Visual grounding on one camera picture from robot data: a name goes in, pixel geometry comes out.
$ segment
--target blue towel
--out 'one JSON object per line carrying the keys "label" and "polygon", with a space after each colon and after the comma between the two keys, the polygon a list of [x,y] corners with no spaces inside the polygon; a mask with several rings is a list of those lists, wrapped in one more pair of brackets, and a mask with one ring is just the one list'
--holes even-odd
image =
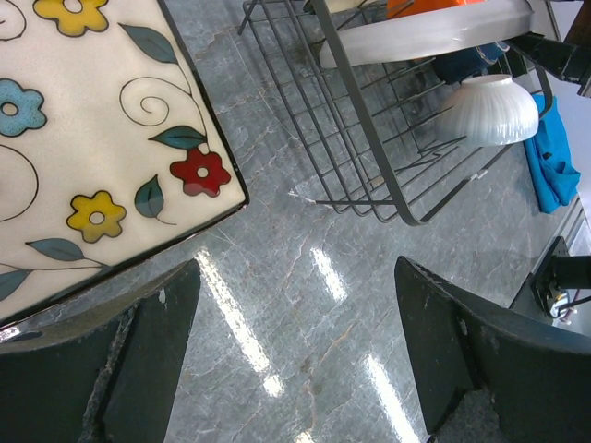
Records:
{"label": "blue towel", "polygon": [[[535,95],[537,109],[542,112],[545,100]],[[525,155],[532,174],[537,201],[542,212],[552,213],[560,205],[568,206],[576,195],[581,174],[573,168],[566,129],[558,112],[558,101],[539,122],[539,129],[524,141]]]}

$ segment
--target metal wire rack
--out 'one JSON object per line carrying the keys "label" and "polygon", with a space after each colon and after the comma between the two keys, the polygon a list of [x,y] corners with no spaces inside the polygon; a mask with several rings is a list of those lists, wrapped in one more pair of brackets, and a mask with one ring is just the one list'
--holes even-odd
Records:
{"label": "metal wire rack", "polygon": [[[452,87],[433,72],[433,58],[352,67],[338,30],[389,12],[384,3],[368,3],[330,14],[324,0],[248,0],[238,33],[250,25],[319,179],[317,192],[325,194],[315,201],[339,213],[373,213],[381,222],[400,216],[418,226],[482,178],[512,145],[469,149],[458,144],[461,138],[434,138],[433,123]],[[404,1],[396,10],[411,4]],[[325,40],[335,69],[318,62]],[[548,78],[541,69],[537,74],[542,90],[536,92],[544,92],[548,110]]]}

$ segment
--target floral tray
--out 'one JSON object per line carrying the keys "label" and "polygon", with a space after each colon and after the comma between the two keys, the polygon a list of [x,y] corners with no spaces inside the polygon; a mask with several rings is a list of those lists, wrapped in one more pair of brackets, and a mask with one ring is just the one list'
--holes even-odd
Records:
{"label": "floral tray", "polygon": [[247,204],[162,0],[0,0],[0,60],[3,324]]}

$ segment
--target red flower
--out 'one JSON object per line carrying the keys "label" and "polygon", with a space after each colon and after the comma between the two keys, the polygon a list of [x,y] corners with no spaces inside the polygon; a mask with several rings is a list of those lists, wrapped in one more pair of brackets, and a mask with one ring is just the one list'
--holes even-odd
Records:
{"label": "red flower", "polygon": [[172,163],[170,172],[183,180],[183,192],[188,196],[205,192],[210,197],[217,197],[220,186],[230,183],[232,178],[222,166],[222,157],[215,152],[202,154],[200,150],[188,150],[187,159]]}

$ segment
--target green leaf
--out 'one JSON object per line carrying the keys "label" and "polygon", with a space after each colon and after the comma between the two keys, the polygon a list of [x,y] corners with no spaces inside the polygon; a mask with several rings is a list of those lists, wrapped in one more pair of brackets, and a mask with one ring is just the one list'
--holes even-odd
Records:
{"label": "green leaf", "polygon": [[164,208],[163,191],[158,184],[158,174],[141,186],[134,200],[138,212],[148,219],[158,217]]}
{"label": "green leaf", "polygon": [[18,269],[0,275],[0,302],[16,291],[31,273],[31,269]]}
{"label": "green leaf", "polygon": [[194,150],[201,143],[206,143],[207,137],[190,126],[175,126],[166,129],[150,140],[158,141],[178,150]]}
{"label": "green leaf", "polygon": [[78,245],[64,238],[46,238],[27,242],[27,245],[54,260],[77,261],[85,258]]}
{"label": "green leaf", "polygon": [[158,62],[178,65],[173,46],[160,32],[150,28],[123,25],[121,23],[119,23],[119,26],[148,57]]}

